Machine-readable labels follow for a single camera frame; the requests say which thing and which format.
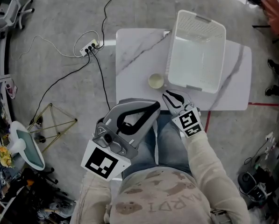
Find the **white table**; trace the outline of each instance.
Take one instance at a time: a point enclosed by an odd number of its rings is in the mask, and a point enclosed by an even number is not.
[[[125,98],[146,98],[160,102],[165,89],[187,92],[201,110],[245,110],[251,83],[251,49],[226,41],[225,58],[219,91],[216,94],[190,90],[170,84],[163,89],[149,87],[153,73],[165,75],[171,33],[165,29],[128,28],[116,33],[116,101]]]

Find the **power strip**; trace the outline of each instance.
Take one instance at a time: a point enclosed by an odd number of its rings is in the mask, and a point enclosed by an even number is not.
[[[81,53],[82,56],[86,56],[87,55],[85,49],[88,49],[88,47],[91,47],[93,43],[94,43],[95,47],[99,47],[99,44],[96,41],[96,39],[93,39],[90,43],[88,43],[84,48],[82,48],[80,50],[80,53]]]

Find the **concrete floor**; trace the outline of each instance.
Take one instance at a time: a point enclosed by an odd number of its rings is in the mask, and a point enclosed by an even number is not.
[[[100,36],[104,19],[103,7],[108,0],[34,0],[34,14],[26,17],[26,28],[16,31],[11,53],[17,58],[29,49],[35,35],[52,41],[64,54],[72,55],[75,40],[88,30]],[[279,63],[279,43],[270,29],[256,30],[253,24],[267,24],[262,9],[246,0],[113,0],[107,8],[106,41],[115,39],[120,28],[172,29],[180,9],[194,11],[222,23],[227,39],[249,46],[252,50],[252,82],[250,102],[278,103],[266,97],[265,89],[276,82],[267,59]],[[90,42],[95,34],[86,34],[76,51]],[[115,100],[115,46],[98,53],[111,105]],[[45,90],[58,78],[81,67],[87,58],[67,58],[52,45],[35,39],[30,52],[18,61],[10,61],[10,72],[18,94],[13,101],[16,118],[28,125]],[[55,168],[59,186],[78,198],[85,170],[80,167],[85,147],[94,132],[96,121],[107,113],[99,69],[92,61],[83,71],[56,84],[43,99],[41,109],[52,102],[78,119],[78,123],[59,139],[44,159]],[[246,111],[211,112],[208,137],[228,175],[236,180],[243,161],[254,154],[265,136],[276,128],[278,108],[250,105]]]

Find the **yellow object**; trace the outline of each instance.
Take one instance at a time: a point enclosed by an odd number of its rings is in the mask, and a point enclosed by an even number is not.
[[[4,146],[0,146],[0,163],[7,168],[13,167],[11,154]]]
[[[32,186],[32,184],[34,184],[35,183],[35,181],[33,181],[33,180],[31,180],[31,179],[28,179],[27,180],[27,186]]]
[[[164,78],[162,75],[155,73],[149,77],[149,86],[153,89],[159,89],[164,85]]]

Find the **white plastic basket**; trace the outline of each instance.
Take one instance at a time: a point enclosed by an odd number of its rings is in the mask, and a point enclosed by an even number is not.
[[[180,10],[172,31],[166,74],[170,83],[216,93],[222,75],[225,27]]]

